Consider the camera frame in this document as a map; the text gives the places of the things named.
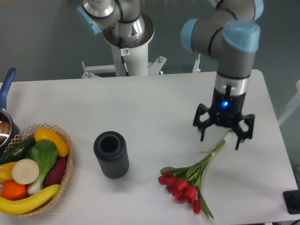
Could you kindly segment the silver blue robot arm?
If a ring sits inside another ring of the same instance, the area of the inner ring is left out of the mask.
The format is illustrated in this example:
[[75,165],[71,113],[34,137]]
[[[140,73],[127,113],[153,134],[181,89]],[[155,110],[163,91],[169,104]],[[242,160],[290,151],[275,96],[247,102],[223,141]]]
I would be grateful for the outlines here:
[[[252,114],[242,108],[258,49],[263,12],[261,0],[218,0],[215,13],[202,21],[190,19],[182,27],[182,45],[218,61],[210,107],[200,104],[193,125],[201,133],[211,125],[231,128],[242,142],[253,136]],[[111,45],[117,76],[148,75],[148,43],[154,36],[152,20],[138,0],[85,0],[76,9],[83,25],[102,33]]]

